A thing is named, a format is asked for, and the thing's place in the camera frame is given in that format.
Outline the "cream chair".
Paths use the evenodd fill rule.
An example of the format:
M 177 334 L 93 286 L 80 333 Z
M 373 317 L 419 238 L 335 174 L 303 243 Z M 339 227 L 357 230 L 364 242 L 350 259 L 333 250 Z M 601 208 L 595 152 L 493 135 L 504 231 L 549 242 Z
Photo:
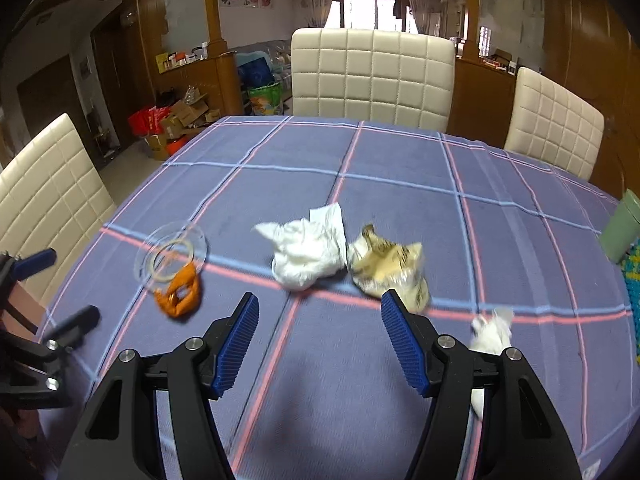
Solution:
M 548 162 L 589 180 L 600 151 L 600 110 L 527 67 L 516 74 L 512 115 L 504 148 Z
M 116 206 L 70 116 L 40 131 L 1 171 L 1 249 L 26 258 L 52 248 L 56 263 L 23 287 L 43 307 Z
M 455 69 L 444 38 L 301 28 L 291 41 L 293 114 L 444 132 Z

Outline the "orange peel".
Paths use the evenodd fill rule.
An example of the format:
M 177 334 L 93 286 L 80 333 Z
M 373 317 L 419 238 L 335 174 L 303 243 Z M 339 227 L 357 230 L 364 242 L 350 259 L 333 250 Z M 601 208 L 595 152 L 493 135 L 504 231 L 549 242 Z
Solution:
M 201 303 L 200 274 L 194 263 L 186 264 L 163 292 L 153 292 L 156 304 L 170 318 L 181 318 L 196 310 Z

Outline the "cream chair far right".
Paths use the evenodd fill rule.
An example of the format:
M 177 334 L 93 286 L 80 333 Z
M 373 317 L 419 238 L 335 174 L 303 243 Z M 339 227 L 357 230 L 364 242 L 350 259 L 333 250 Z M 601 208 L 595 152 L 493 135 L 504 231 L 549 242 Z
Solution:
M 516 74 L 512 115 L 504 148 L 548 162 L 589 180 L 600 151 L 600 110 L 527 67 Z

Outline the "cream chair left side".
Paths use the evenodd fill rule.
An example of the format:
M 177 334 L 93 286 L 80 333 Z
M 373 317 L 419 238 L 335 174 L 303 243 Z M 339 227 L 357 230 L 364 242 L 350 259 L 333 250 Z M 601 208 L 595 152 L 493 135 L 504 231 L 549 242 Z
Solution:
M 52 248 L 56 263 L 23 287 L 43 307 L 116 206 L 70 116 L 40 131 L 1 171 L 1 249 L 26 258 Z

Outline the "wooden partition cabinet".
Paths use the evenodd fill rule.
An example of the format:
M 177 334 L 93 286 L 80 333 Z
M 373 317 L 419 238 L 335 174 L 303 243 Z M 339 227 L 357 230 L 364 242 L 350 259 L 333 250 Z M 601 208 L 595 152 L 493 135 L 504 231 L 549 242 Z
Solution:
M 456 59 L 447 132 L 502 148 L 508 133 L 515 78 L 480 60 L 480 0 L 464 0 L 462 55 Z
M 217 0 L 137 0 L 146 71 L 154 94 L 193 87 L 221 115 L 243 113 L 235 55 Z

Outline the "teal beaded tissue box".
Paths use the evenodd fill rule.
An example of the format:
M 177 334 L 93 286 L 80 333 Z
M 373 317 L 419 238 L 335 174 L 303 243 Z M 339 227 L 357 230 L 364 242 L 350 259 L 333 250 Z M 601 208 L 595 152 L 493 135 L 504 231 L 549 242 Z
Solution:
M 634 322 L 634 348 L 636 361 L 640 363 L 640 246 L 639 242 L 628 249 L 620 268 L 629 296 L 632 322 Z

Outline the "window with curtains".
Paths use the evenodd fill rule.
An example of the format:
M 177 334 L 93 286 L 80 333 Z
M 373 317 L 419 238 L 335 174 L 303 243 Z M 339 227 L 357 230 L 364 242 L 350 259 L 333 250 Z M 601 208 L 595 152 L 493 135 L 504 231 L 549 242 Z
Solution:
M 439 35 L 447 0 L 293 0 L 303 27 Z

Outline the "white tissue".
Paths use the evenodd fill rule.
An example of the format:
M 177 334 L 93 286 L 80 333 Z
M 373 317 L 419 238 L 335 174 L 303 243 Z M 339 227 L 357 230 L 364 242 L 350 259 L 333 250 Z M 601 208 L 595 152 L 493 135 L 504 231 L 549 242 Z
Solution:
M 477 315 L 471 323 L 474 336 L 470 349 L 500 356 L 504 349 L 511 347 L 513 318 L 513 310 L 507 307 L 495 308 L 491 315 Z
M 273 248 L 271 273 L 285 289 L 301 292 L 347 264 L 347 242 L 339 203 L 314 208 L 309 218 L 285 224 L 262 222 L 253 230 Z

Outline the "grey sofa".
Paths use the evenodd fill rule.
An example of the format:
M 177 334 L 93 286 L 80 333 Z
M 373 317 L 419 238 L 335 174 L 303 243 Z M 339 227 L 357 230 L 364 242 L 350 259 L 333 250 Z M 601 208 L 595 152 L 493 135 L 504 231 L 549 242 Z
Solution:
M 233 48 L 238 72 L 255 60 L 264 60 L 275 81 L 282 84 L 282 103 L 287 110 L 292 98 L 291 39 L 273 39 Z

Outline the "clear round plastic lid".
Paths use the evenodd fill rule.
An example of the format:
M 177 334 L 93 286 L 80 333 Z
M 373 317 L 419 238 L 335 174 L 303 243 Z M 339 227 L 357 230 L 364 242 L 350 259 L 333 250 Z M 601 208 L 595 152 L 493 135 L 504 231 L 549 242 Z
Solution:
M 134 277 L 148 292 L 164 292 L 184 266 L 193 264 L 200 273 L 207 255 L 206 236 L 199 226 L 170 222 L 143 240 L 134 258 Z

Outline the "wooden partition cabinet right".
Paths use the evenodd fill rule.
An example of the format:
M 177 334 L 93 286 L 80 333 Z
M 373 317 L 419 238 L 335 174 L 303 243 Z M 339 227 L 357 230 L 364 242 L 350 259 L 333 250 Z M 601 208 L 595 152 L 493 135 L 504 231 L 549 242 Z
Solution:
M 502 148 L 508 133 L 515 78 L 480 60 L 480 0 L 464 0 L 462 55 L 456 59 L 447 132 Z

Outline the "gold wrapper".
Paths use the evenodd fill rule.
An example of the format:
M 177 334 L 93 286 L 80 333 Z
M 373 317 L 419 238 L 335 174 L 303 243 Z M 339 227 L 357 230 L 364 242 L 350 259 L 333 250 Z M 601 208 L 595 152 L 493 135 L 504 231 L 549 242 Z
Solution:
M 424 252 L 420 242 L 403 245 L 364 226 L 347 246 L 347 267 L 354 284 L 366 295 L 381 299 L 395 289 L 411 313 L 422 312 L 431 295 L 423 273 Z

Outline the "blue plaid tablecloth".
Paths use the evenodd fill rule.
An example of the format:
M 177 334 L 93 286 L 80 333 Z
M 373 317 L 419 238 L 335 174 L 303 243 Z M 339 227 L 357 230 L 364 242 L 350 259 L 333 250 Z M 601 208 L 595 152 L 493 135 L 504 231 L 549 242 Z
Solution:
M 257 330 L 213 405 L 243 479 L 405 474 L 428 403 L 383 326 L 391 287 L 474 349 L 521 349 L 585 478 L 638 422 L 631 306 L 600 245 L 616 200 L 574 174 L 436 131 L 247 117 L 104 178 L 117 209 L 46 317 L 101 313 L 70 361 L 72 406 L 41 416 L 55 463 L 119 352 L 171 350 L 246 292 Z

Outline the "cardboard boxes pile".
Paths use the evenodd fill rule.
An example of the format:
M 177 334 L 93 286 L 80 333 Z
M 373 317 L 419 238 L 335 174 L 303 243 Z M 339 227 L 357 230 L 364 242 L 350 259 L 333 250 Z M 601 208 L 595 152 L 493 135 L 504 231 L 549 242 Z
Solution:
M 209 105 L 206 92 L 189 86 L 181 99 L 170 105 L 170 115 L 160 122 L 161 134 L 139 136 L 152 159 L 163 162 L 186 146 L 208 126 L 221 118 L 221 111 Z

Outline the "green colourful bag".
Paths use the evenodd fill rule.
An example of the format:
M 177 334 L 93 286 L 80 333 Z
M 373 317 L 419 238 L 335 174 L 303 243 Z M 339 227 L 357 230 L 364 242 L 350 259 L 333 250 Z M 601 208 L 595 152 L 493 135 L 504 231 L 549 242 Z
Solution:
M 282 114 L 282 84 L 273 81 L 247 90 L 250 108 L 255 116 L 280 116 Z

